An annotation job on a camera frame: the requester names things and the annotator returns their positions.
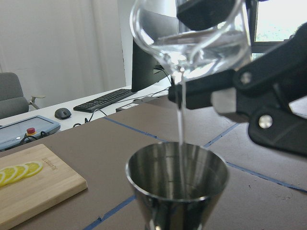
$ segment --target lemon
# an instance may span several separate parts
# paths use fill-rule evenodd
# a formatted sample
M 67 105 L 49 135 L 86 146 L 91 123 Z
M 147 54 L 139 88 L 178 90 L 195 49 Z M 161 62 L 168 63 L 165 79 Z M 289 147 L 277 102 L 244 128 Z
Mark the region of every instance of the lemon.
M 2 182 L 2 185 L 6 185 L 10 183 L 17 174 L 17 167 L 16 166 L 8 166 L 6 168 L 3 168 L 0 170 L 0 172 L 5 172 L 4 181 Z
M 28 173 L 24 175 L 24 177 L 30 177 L 37 174 L 43 168 L 43 163 L 40 161 L 30 161 L 25 163 L 29 167 Z
M 25 164 L 19 164 L 19 165 L 15 165 L 15 167 L 17 168 L 17 174 L 15 176 L 15 178 L 13 178 L 9 183 L 14 183 L 16 181 L 19 181 L 20 179 L 22 179 L 29 171 L 29 166 L 25 165 Z
M 5 172 L 0 172 L 0 187 L 2 186 L 4 178 L 5 178 Z

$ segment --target keyboard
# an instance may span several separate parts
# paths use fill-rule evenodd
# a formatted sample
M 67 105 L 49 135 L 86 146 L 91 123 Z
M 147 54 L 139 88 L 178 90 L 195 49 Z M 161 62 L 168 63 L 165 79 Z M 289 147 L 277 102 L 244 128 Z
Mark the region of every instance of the keyboard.
M 83 104 L 80 104 L 73 109 L 75 111 L 81 111 L 81 112 L 87 112 L 92 113 L 96 109 L 102 109 L 112 103 L 118 102 L 126 97 L 129 97 L 130 95 L 135 94 L 135 92 L 131 92 L 131 90 L 128 89 L 119 89 L 113 92 L 110 92 L 108 94 L 105 94 L 101 97 L 97 97 L 94 100 L 91 100 L 89 102 L 85 102 Z

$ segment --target cutting board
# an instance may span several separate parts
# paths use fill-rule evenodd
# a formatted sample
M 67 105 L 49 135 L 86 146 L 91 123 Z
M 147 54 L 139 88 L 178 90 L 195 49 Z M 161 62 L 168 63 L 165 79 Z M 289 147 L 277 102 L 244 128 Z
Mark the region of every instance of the cutting board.
M 0 229 L 10 229 L 87 188 L 86 180 L 45 145 L 0 158 L 0 169 L 41 161 L 36 175 L 0 187 Z

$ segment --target office chair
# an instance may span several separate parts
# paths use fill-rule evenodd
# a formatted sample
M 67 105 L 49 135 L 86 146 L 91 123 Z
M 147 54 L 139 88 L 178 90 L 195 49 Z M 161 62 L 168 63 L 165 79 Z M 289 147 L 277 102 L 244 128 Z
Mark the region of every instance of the office chair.
M 18 76 L 14 73 L 0 73 L 0 119 L 26 113 L 29 111 L 29 105 L 39 109 L 35 99 L 44 97 L 32 96 L 28 101 L 24 97 Z

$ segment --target silver screw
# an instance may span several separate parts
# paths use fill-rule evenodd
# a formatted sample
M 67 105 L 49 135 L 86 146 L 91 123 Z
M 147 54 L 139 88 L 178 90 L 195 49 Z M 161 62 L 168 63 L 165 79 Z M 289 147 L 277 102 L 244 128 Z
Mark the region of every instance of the silver screw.
M 249 84 L 251 82 L 253 75 L 251 72 L 244 72 L 241 75 L 240 81 L 242 82 L 243 85 Z
M 262 115 L 259 118 L 259 126 L 261 128 L 269 128 L 273 124 L 273 118 L 270 115 Z

